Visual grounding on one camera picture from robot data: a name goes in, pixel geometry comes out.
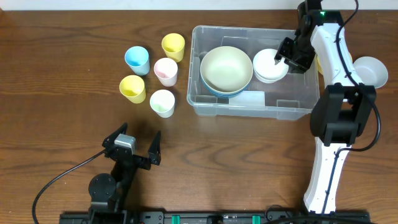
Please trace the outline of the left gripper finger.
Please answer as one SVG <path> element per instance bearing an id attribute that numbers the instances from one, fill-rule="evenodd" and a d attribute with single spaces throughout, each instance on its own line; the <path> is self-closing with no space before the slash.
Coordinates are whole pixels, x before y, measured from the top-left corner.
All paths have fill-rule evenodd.
<path id="1" fill-rule="evenodd" d="M 114 142 L 116 140 L 116 138 L 120 135 L 120 134 L 125 134 L 127 131 L 127 127 L 128 124 L 127 123 L 123 123 L 115 132 L 113 132 L 112 134 L 110 134 L 108 137 L 106 137 L 102 143 L 102 146 L 104 148 L 108 148 L 114 145 Z"/>
<path id="2" fill-rule="evenodd" d="M 158 131 L 148 150 L 150 163 L 157 166 L 161 162 L 160 140 L 161 131 Z"/>

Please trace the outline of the white bowl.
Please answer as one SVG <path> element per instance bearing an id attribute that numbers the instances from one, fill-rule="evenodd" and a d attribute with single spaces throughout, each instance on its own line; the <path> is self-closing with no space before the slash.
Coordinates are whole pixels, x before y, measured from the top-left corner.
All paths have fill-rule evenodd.
<path id="1" fill-rule="evenodd" d="M 253 68 L 256 78 L 263 83 L 274 83 L 284 78 L 289 66 L 284 63 L 284 58 L 276 63 L 276 49 L 264 49 L 259 51 L 253 59 Z"/>

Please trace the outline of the yellow bowl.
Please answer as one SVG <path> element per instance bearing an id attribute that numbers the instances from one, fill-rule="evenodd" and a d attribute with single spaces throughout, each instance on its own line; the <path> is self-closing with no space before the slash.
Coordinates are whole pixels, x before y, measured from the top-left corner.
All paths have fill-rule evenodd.
<path id="1" fill-rule="evenodd" d="M 322 67 L 321 67 L 321 65 L 320 65 L 320 59 L 319 59 L 318 55 L 316 55 L 315 58 L 316 58 L 316 60 L 317 60 L 317 70 L 318 70 L 318 72 L 319 72 L 321 75 L 323 75 L 323 70 L 322 70 Z"/>

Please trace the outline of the beige bowl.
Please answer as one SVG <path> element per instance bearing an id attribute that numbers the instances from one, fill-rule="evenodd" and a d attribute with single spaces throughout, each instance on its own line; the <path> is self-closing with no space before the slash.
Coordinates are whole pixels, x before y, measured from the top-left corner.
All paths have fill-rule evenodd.
<path id="1" fill-rule="evenodd" d="M 221 46 L 203 57 L 200 75 L 203 83 L 214 90 L 231 93 L 249 85 L 253 65 L 249 56 L 242 50 Z"/>

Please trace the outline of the dark blue bowl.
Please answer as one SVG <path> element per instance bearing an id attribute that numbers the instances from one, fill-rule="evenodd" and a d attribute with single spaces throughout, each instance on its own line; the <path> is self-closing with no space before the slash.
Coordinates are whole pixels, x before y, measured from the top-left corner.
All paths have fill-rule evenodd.
<path id="1" fill-rule="evenodd" d="M 218 97 L 218 98 L 233 98 L 233 97 L 238 96 L 238 95 L 241 94 L 242 92 L 243 92 L 243 91 L 236 92 L 236 93 L 233 93 L 233 94 L 226 94 L 226 93 L 216 93 L 216 92 L 210 91 L 210 93 L 211 93 L 212 95 L 215 95 L 215 96 Z"/>
<path id="2" fill-rule="evenodd" d="M 238 91 L 233 91 L 231 93 L 226 93 L 226 92 L 220 92 L 220 91 L 216 91 L 213 88 L 211 88 L 210 86 L 204 84 L 205 88 L 213 95 L 220 97 L 220 98 L 232 98 L 235 97 L 236 95 L 242 93 L 244 90 L 246 90 L 248 88 L 248 86 L 245 86 L 244 88 L 238 90 Z"/>

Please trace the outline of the grey bowl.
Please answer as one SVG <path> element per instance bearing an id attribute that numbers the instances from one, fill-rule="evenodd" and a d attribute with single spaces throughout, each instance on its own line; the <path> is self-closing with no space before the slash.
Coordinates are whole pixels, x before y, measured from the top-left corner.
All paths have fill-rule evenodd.
<path id="1" fill-rule="evenodd" d="M 365 85 L 380 88 L 388 81 L 386 66 L 374 57 L 360 57 L 353 65 Z"/>

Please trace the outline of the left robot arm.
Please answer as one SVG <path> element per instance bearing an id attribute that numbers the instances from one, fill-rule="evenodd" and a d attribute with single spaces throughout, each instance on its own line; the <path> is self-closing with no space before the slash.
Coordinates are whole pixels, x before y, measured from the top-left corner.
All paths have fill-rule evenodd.
<path id="1" fill-rule="evenodd" d="M 161 132 L 155 135 L 148 156 L 143 157 L 135 154 L 136 139 L 126 131 L 127 123 L 124 123 L 102 143 L 104 156 L 112 159 L 115 165 L 110 173 L 98 174 L 90 181 L 88 223 L 138 222 L 137 214 L 124 209 L 124 203 L 137 170 L 150 170 L 151 166 L 160 164 Z"/>

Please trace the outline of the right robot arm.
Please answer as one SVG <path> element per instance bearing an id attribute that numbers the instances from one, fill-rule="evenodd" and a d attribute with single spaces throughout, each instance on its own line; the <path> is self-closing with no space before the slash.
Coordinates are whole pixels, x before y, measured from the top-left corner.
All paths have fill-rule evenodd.
<path id="1" fill-rule="evenodd" d="M 340 11 L 322 9 L 321 0 L 298 5 L 299 26 L 295 38 L 285 38 L 274 57 L 298 72 L 306 72 L 320 57 L 324 94 L 310 115 L 310 130 L 316 141 L 310 185 L 303 202 L 309 213 L 329 215 L 336 210 L 336 191 L 346 156 L 362 135 L 371 113 L 376 116 L 376 135 L 363 150 L 372 148 L 381 134 L 381 118 L 375 105 L 376 89 L 366 85 L 353 67 Z"/>

